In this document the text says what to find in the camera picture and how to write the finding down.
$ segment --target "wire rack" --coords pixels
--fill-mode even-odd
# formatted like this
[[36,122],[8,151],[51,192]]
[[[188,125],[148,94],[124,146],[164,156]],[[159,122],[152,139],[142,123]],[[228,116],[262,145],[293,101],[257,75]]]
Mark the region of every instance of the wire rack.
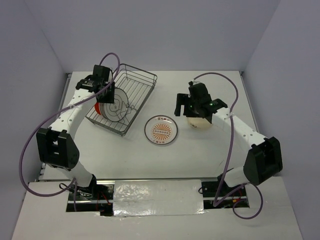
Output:
[[111,121],[92,107],[86,118],[95,125],[101,126],[121,136],[126,135],[142,107],[155,88],[157,75],[127,64],[120,65],[120,71],[115,81],[115,87],[122,89],[128,98],[123,102],[126,106],[125,116],[119,121]]

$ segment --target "plate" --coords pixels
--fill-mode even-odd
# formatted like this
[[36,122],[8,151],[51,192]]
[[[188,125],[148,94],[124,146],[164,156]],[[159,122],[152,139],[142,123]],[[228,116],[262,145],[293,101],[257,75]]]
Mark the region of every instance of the plate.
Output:
[[144,134],[150,142],[157,145],[166,145],[176,139],[178,126],[171,117],[157,115],[146,122]]
[[129,100],[125,91],[114,89],[114,103],[99,103],[100,114],[111,122],[124,119],[128,111]]

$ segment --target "patterned plate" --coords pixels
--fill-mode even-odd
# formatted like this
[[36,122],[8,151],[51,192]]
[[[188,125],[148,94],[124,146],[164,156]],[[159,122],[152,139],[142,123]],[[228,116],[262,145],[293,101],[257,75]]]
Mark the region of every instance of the patterned plate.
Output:
[[144,134],[150,142],[157,145],[166,145],[176,139],[178,126],[171,117],[157,115],[146,122]]

